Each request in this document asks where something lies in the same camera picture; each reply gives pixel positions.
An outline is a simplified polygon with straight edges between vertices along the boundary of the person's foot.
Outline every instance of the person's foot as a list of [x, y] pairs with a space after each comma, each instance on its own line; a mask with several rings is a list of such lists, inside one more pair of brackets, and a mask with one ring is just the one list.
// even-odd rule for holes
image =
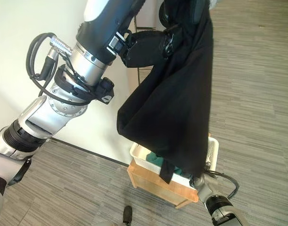
[[131, 224], [131, 221], [132, 221], [132, 207], [125, 206], [123, 213], [123, 223], [129, 226]]

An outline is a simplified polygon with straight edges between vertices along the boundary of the white basket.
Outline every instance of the white basket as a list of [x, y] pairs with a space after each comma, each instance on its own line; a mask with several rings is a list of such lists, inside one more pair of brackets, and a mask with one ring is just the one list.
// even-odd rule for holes
[[[216, 169], [216, 162], [217, 162], [217, 155], [218, 155], [218, 147], [219, 143], [215, 138], [209, 137], [208, 138], [208, 154], [206, 157], [206, 162], [210, 162], [210, 170]], [[146, 161], [146, 156], [151, 153], [150, 150], [146, 149], [145, 147], [133, 143], [130, 149], [130, 155], [134, 158], [135, 163], [141, 167], [144, 167], [152, 172], [159, 174], [161, 168], [153, 163]], [[180, 175], [173, 174], [172, 181], [175, 181], [181, 185], [187, 186], [192, 188], [189, 185], [189, 179], [184, 178]]]

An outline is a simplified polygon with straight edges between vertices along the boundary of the wooden stool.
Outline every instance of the wooden stool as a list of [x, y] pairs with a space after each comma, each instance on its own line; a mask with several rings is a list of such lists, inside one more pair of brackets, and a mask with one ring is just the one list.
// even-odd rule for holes
[[179, 209], [191, 202], [198, 202], [197, 190], [171, 181], [164, 182], [158, 174], [145, 169], [135, 163], [130, 163], [127, 172], [134, 188], [141, 187], [144, 190], [167, 200]]

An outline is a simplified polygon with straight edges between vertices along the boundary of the gray carpet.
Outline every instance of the gray carpet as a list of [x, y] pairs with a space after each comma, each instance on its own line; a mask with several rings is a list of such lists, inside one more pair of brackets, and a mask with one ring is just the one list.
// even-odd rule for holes
[[[217, 170], [241, 184], [232, 202], [251, 225], [288, 226], [288, 0], [223, 0], [212, 18]], [[134, 189], [126, 167], [50, 141], [8, 189], [0, 226], [120, 222], [127, 204], [134, 226], [212, 225], [202, 204], [175, 210]]]

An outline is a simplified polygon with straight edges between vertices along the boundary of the black cloth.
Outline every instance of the black cloth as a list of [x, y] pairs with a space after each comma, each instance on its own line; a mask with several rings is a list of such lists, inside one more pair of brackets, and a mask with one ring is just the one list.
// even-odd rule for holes
[[170, 182], [174, 166], [199, 177], [208, 147], [213, 27], [208, 1], [198, 24], [191, 22], [190, 0], [167, 0], [171, 20], [183, 29], [183, 41], [118, 111], [117, 130], [164, 158], [161, 178]]

